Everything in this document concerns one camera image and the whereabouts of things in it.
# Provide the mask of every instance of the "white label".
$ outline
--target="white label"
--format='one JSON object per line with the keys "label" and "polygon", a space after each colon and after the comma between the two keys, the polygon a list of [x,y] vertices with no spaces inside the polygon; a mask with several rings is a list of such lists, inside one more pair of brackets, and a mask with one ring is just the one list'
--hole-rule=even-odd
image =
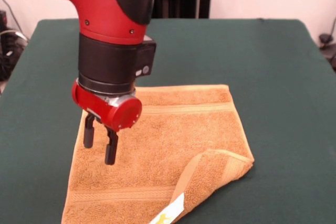
{"label": "white label", "polygon": [[171,224],[184,210],[184,193],[161,211],[149,224]]}

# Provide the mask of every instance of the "green tablecloth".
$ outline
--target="green tablecloth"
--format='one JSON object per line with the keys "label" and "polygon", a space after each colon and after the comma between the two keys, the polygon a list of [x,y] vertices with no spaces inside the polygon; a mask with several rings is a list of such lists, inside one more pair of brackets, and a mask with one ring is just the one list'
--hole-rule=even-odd
{"label": "green tablecloth", "polygon": [[[336,223],[336,77],[296,20],[153,20],[139,86],[230,86],[254,168],[179,223]],[[0,223],[60,223],[78,21],[39,23],[0,99]]]}

